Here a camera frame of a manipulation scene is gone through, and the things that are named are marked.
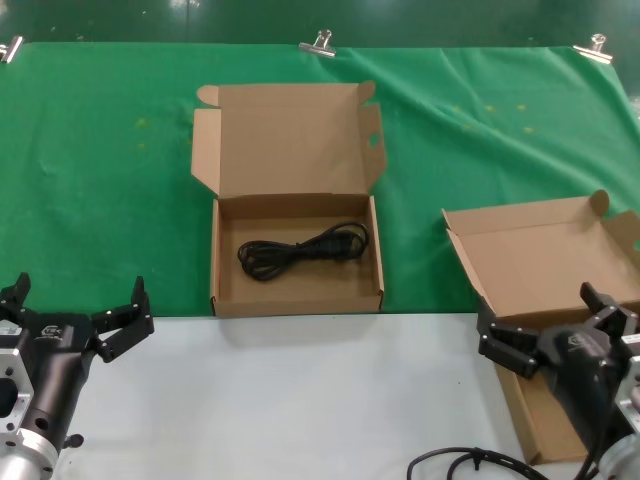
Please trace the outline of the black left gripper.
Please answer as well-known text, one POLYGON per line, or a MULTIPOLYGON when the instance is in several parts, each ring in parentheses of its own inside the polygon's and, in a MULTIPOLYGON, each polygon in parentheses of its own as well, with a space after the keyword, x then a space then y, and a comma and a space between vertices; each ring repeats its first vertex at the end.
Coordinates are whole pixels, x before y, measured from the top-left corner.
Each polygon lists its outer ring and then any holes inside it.
POLYGON ((26 272, 1 290, 1 320, 22 325, 33 340, 28 352, 34 356, 34 396, 22 427, 61 451, 95 352, 111 363, 154 333, 154 319, 142 276, 136 278, 128 305, 94 313, 91 319, 29 312, 24 303, 30 290, 26 272))

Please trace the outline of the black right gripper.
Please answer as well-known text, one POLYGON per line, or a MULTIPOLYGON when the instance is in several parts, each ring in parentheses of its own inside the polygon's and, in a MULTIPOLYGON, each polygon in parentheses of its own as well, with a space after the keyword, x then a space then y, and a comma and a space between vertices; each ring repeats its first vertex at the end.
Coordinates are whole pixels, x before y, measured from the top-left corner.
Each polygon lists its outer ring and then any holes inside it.
POLYGON ((589 282, 582 283, 580 297, 592 313, 587 321, 553 326, 539 336, 536 330, 499 322, 479 296, 478 353, 523 378, 532 378, 540 365, 550 392, 598 460, 630 433, 622 415, 613 412, 624 367, 612 345, 637 333, 639 315, 589 282))

